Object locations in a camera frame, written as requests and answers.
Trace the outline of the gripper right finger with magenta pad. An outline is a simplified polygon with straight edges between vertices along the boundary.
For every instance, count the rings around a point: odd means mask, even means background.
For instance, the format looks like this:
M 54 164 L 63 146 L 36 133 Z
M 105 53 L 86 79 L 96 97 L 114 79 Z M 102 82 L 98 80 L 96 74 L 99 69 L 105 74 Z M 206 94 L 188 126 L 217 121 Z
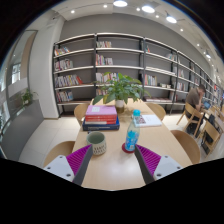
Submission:
M 135 156 L 145 184 L 152 183 L 182 169 L 182 166 L 172 157 L 160 156 L 140 145 L 135 146 Z

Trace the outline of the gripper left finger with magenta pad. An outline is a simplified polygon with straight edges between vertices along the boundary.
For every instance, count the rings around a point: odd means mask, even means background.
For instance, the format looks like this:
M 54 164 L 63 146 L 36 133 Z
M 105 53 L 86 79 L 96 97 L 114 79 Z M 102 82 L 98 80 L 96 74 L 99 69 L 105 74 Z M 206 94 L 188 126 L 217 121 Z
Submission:
M 92 145 L 87 145 L 68 156 L 57 156 L 44 170 L 81 186 L 92 155 Z

